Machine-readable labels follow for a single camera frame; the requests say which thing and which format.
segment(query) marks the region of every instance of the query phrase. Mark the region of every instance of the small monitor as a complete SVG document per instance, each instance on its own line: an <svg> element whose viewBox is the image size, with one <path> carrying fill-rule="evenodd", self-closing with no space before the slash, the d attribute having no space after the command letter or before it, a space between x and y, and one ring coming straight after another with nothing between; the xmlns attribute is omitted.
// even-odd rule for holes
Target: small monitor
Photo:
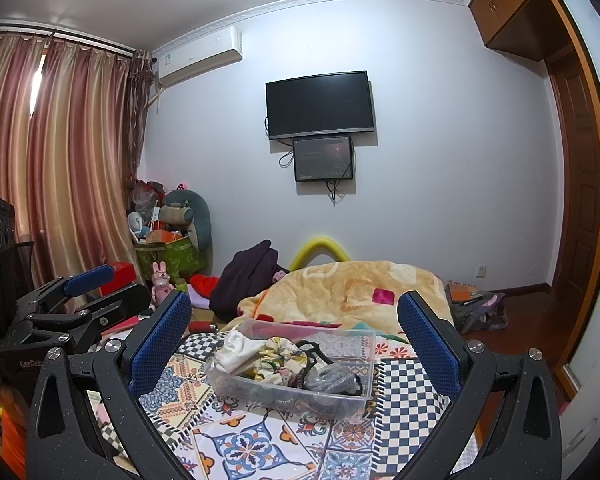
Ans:
<svg viewBox="0 0 600 480"><path fill-rule="evenodd" d="M305 137L294 140L296 182L353 178L351 137Z"/></svg>
<svg viewBox="0 0 600 480"><path fill-rule="evenodd" d="M366 72L275 81L266 93L270 139L374 130Z"/></svg>

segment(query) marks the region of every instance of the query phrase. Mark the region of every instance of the screw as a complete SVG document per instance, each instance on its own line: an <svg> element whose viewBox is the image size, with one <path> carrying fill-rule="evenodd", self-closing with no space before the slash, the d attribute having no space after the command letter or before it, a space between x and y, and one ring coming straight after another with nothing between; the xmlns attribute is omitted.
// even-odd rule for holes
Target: screw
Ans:
<svg viewBox="0 0 600 480"><path fill-rule="evenodd" d="M481 343L477 339L471 339L471 341L467 343L467 346L474 354L481 354L484 352L484 343Z"/></svg>
<svg viewBox="0 0 600 480"><path fill-rule="evenodd" d="M542 359L542 352L537 348L529 349L529 357L531 357L534 361L539 361Z"/></svg>
<svg viewBox="0 0 600 480"><path fill-rule="evenodd" d="M59 349L57 346L54 346L51 350L49 350L49 352L46 353L46 356L52 361L55 361L60 357L61 354L62 350Z"/></svg>
<svg viewBox="0 0 600 480"><path fill-rule="evenodd" d="M112 339L104 345L104 349L111 354L117 352L120 348L122 348L122 341L120 339Z"/></svg>

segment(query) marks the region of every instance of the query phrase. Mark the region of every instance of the yellow blanket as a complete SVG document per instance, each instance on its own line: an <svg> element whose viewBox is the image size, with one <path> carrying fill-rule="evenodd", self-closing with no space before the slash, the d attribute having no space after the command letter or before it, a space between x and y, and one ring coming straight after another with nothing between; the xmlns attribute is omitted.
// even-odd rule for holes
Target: yellow blanket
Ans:
<svg viewBox="0 0 600 480"><path fill-rule="evenodd" d="M428 270L392 262L335 262L295 270L254 298L245 298L238 305L242 315L223 330L268 314L275 322L328 321L341 328L364 321L398 335L402 329L396 306L408 290L417 290L440 318L452 322L444 285Z"/></svg>

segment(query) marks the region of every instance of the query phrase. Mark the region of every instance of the blue gripper pad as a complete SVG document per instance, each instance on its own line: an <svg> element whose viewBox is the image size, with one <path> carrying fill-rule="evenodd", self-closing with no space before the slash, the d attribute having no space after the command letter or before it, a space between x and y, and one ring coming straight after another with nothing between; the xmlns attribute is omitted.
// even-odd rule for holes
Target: blue gripper pad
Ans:
<svg viewBox="0 0 600 480"><path fill-rule="evenodd" d="M407 292L398 300L398 323L433 387L439 394L454 400L461 389L458 360L411 294Z"/></svg>
<svg viewBox="0 0 600 480"><path fill-rule="evenodd" d="M162 313L130 362L129 392L136 398L152 392L164 367L178 347L189 321L191 301L187 294L173 291L147 320Z"/></svg>
<svg viewBox="0 0 600 480"><path fill-rule="evenodd" d="M62 291L68 298L76 298L77 296L86 294L94 288L109 283L113 280L113 277L113 267L102 265L69 278L64 284L64 289Z"/></svg>

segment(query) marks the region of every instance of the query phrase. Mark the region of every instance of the curtain rod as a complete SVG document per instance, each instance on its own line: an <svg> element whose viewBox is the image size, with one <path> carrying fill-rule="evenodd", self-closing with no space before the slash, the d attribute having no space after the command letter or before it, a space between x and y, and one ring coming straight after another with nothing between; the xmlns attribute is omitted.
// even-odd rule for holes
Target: curtain rod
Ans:
<svg viewBox="0 0 600 480"><path fill-rule="evenodd" d="M90 34L76 32L68 28L54 27L53 25L45 25L44 23L19 22L16 20L0 20L0 32L23 32L39 34L41 36L51 36L64 40L74 40L80 43L85 43L93 46L106 48L122 56L132 57L134 49L121 43L105 40Z"/></svg>

